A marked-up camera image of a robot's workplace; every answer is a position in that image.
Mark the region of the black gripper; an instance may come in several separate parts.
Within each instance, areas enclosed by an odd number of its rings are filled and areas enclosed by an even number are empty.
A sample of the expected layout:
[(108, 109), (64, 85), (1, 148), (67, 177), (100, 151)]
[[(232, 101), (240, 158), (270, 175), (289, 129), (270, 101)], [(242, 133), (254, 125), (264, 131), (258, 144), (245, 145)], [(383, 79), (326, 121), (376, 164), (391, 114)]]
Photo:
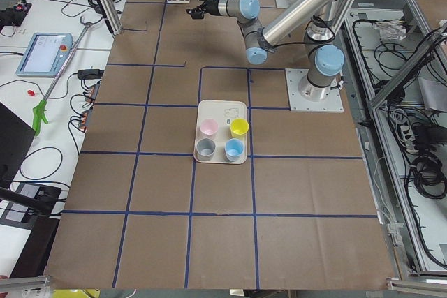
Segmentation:
[(220, 15), (219, 0), (204, 1), (201, 6), (195, 8), (188, 8), (186, 12), (190, 14), (192, 19), (203, 19), (205, 14)]

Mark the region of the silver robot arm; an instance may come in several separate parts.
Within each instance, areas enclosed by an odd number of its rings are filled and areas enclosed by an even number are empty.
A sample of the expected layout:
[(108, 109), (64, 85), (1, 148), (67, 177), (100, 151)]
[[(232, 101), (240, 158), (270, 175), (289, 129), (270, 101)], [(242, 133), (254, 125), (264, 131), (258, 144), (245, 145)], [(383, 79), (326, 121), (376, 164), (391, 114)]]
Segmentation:
[(186, 12), (195, 20), (206, 14), (234, 17), (244, 38), (247, 61), (259, 65), (275, 52), (276, 44), (327, 3), (337, 0), (296, 0), (267, 26), (258, 18), (259, 0), (201, 0), (201, 5)]

